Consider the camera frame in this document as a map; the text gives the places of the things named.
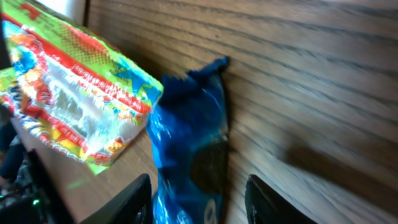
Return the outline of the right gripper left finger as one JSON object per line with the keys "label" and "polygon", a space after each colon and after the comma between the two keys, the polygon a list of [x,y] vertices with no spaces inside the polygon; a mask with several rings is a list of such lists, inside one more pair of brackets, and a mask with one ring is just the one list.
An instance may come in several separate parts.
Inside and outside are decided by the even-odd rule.
{"label": "right gripper left finger", "polygon": [[148,174],[141,174],[83,224],[151,224],[152,187]]}

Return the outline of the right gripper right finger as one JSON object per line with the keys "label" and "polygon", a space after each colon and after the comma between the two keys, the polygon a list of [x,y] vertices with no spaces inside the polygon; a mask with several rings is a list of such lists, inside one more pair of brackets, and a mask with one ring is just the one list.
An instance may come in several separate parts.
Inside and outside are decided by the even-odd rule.
{"label": "right gripper right finger", "polygon": [[249,224],[316,224],[254,174],[246,182],[244,202]]}

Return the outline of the blue Oreo cookie pack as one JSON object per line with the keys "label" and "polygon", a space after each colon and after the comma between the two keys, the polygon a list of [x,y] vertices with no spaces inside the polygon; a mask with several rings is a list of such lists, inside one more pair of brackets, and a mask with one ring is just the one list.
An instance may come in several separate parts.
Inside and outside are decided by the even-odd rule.
{"label": "blue Oreo cookie pack", "polygon": [[228,112],[221,74],[228,57],[185,78],[163,75],[164,93],[146,125],[158,170],[154,223],[218,223],[228,163]]}

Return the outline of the green Haribo candy bag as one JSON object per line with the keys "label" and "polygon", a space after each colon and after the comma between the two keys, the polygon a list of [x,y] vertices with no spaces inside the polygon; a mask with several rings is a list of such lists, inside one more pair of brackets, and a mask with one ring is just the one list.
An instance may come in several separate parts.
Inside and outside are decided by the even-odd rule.
{"label": "green Haribo candy bag", "polygon": [[146,125],[162,84],[117,48],[35,1],[1,2],[1,103],[33,137],[109,167]]}

